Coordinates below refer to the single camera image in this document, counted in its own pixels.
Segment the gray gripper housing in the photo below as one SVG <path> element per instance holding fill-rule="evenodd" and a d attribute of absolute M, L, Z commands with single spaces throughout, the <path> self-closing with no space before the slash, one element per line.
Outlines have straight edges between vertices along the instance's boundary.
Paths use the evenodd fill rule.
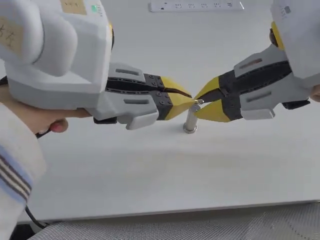
<path fill-rule="evenodd" d="M 108 77 L 145 82 L 140 69 L 122 63 L 111 63 Z M 117 117 L 128 130 L 152 125 L 159 116 L 151 95 L 122 94 L 104 91 L 100 94 L 70 91 L 47 91 L 22 84 L 8 76 L 11 95 L 20 102 L 41 109 L 74 110 L 85 108 L 95 119 L 101 121 Z"/>
<path fill-rule="evenodd" d="M 281 61 L 288 61 L 286 53 L 272 44 L 237 64 L 234 67 L 235 77 Z M 278 104 L 307 100 L 317 84 L 320 84 L 319 75 L 301 79 L 290 73 L 275 83 L 240 95 L 241 115 L 246 120 L 272 119 Z"/>

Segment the white device casing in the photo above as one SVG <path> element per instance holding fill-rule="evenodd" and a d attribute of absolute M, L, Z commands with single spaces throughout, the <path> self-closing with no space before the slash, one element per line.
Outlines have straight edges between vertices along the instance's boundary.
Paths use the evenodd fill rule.
<path fill-rule="evenodd" d="M 78 36 L 74 27 L 62 16 L 47 9 L 40 11 L 44 28 L 44 46 L 34 66 L 51 76 L 65 75 L 73 64 Z"/>
<path fill-rule="evenodd" d="M 306 79 L 320 72 L 319 11 L 319 0 L 274 0 L 271 7 L 272 18 L 297 78 Z"/>
<path fill-rule="evenodd" d="M 101 2 L 99 0 L 84 1 L 86 15 L 65 13 L 59 0 L 33 0 L 32 2 L 38 5 L 41 15 L 51 12 L 52 15 L 59 15 L 73 26 L 77 35 L 76 53 L 70 71 L 63 76 L 56 77 L 44 73 L 43 71 L 50 71 L 41 62 L 43 57 L 41 55 L 38 58 L 39 62 L 36 61 L 34 65 L 21 66 L 6 62 L 5 69 L 8 78 L 27 84 L 32 88 L 49 92 L 98 94 L 104 91 L 108 80 L 112 31 Z M 92 5 L 99 6 L 100 12 L 91 12 Z M 56 49 L 53 48 L 53 45 L 47 46 L 46 43 L 44 43 L 44 48 L 43 53 L 46 54 L 48 61 L 50 55 L 56 54 Z"/>
<path fill-rule="evenodd" d="M 43 44 L 39 7 L 32 1 L 0 0 L 1 59 L 16 65 L 30 65 L 38 59 Z"/>

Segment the green indicator light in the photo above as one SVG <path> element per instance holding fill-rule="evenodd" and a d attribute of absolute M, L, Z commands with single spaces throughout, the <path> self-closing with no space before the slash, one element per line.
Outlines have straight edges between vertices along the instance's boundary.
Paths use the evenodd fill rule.
<path fill-rule="evenodd" d="M 96 5 L 92 5 L 92 6 L 91 6 L 91 10 L 92 10 L 92 12 L 94 12 L 94 13 L 98 12 L 98 8 L 97 8 Z"/>

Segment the finger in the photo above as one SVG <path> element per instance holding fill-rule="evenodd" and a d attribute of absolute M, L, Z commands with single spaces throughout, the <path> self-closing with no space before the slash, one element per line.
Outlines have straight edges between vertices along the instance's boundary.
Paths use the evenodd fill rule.
<path fill-rule="evenodd" d="M 50 125 L 50 130 L 54 133 L 64 133 L 68 129 L 68 126 L 68 121 L 64 118 L 52 123 Z"/>
<path fill-rule="evenodd" d="M 83 108 L 79 108 L 77 110 L 60 110 L 59 115 L 61 118 L 88 118 L 91 115 Z"/>
<path fill-rule="evenodd" d="M 320 103 L 320 85 L 316 85 L 313 87 L 310 98 L 313 101 Z"/>

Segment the gray mesh fabric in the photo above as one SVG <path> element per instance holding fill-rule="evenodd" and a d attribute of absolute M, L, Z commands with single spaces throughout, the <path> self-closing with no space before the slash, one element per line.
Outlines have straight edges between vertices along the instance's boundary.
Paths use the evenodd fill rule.
<path fill-rule="evenodd" d="M 30 240 L 320 240 L 320 204 L 61 222 Z"/>

